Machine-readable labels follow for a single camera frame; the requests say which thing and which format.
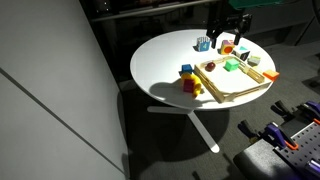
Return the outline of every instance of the green block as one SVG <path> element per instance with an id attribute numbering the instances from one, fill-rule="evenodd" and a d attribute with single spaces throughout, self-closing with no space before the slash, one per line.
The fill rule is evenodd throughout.
<path id="1" fill-rule="evenodd" d="M 236 59 L 227 60 L 226 65 L 224 66 L 224 68 L 229 72 L 236 70 L 238 67 L 239 67 L 239 61 L 237 61 Z"/>

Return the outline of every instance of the wooden cube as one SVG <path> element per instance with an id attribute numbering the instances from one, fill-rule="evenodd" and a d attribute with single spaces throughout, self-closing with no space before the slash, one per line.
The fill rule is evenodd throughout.
<path id="1" fill-rule="evenodd" d="M 194 80 L 185 79 L 183 83 L 183 91 L 193 93 L 193 90 L 194 90 Z"/>
<path id="2" fill-rule="evenodd" d="M 197 49 L 199 52 L 208 51 L 210 47 L 210 38 L 209 37 L 199 37 L 197 39 Z"/>
<path id="3" fill-rule="evenodd" d="M 234 47 L 235 45 L 232 40 L 223 40 L 221 44 L 220 54 L 228 55 L 232 52 Z"/>
<path id="4" fill-rule="evenodd" d="M 192 69 L 192 67 L 191 67 L 190 64 L 184 64 L 184 65 L 182 65 L 182 67 L 181 67 L 181 74 L 182 74 L 182 73 L 185 73 L 185 72 L 187 72 L 187 73 L 189 73 L 189 74 L 192 74 L 192 71 L 193 71 L 193 69 Z"/>
<path id="5" fill-rule="evenodd" d="M 260 63 L 260 57 L 258 56 L 250 56 L 250 58 L 248 59 L 248 64 L 250 66 L 258 66 Z"/>
<path id="6" fill-rule="evenodd" d="M 233 71 L 236 70 L 239 66 L 239 61 L 237 61 L 236 59 L 230 59 L 226 61 L 226 65 L 224 66 L 224 68 L 227 71 Z"/>
<path id="7" fill-rule="evenodd" d="M 232 53 L 234 55 L 236 55 L 242 61 L 245 61 L 245 60 L 247 60 L 247 58 L 250 54 L 250 51 L 247 48 L 240 46 L 240 47 L 233 48 Z"/>

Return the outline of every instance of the table leg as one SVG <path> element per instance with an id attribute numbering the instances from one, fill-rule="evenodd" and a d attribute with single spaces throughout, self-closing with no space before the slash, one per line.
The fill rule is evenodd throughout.
<path id="1" fill-rule="evenodd" d="M 214 153 L 218 153 L 220 151 L 220 148 L 218 144 L 213 140 L 207 129 L 203 126 L 199 118 L 196 116 L 196 114 L 192 111 L 191 113 L 188 114 L 191 122 L 193 125 L 196 127 L 198 132 L 200 133 L 201 137 L 203 140 L 207 143 L 209 146 L 210 150 Z"/>
<path id="2" fill-rule="evenodd" d="M 159 106 L 149 106 L 148 112 L 152 113 L 166 113 L 166 114 L 186 114 L 188 115 L 189 119 L 196 127 L 197 131 L 200 133 L 203 140 L 209 146 L 210 150 L 214 153 L 218 153 L 220 148 L 218 144 L 214 141 L 211 137 L 207 129 L 203 126 L 197 115 L 194 113 L 193 110 L 188 109 L 181 109 L 175 107 L 159 107 Z"/>

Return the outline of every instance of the wooden board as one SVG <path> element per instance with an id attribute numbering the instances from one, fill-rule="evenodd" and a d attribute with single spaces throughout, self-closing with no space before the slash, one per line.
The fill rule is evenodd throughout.
<path id="1" fill-rule="evenodd" d="M 239 67 L 229 72 L 224 66 L 226 61 L 230 59 L 237 60 Z M 216 64 L 212 72 L 205 70 L 206 65 L 210 62 Z M 221 59 L 196 64 L 194 72 L 219 103 L 232 101 L 236 97 L 267 88 L 271 83 L 271 80 L 236 56 L 226 56 Z"/>

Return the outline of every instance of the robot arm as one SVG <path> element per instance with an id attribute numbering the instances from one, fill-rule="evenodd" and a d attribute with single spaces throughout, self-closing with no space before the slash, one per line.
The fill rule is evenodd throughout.
<path id="1" fill-rule="evenodd" d="M 242 35 L 249 31 L 251 14 L 243 14 L 244 9 L 233 8 L 228 0 L 221 0 L 211 5 L 209 10 L 207 36 L 212 41 L 212 48 L 216 46 L 216 40 L 223 31 L 234 30 L 236 37 L 234 44 L 238 45 Z"/>

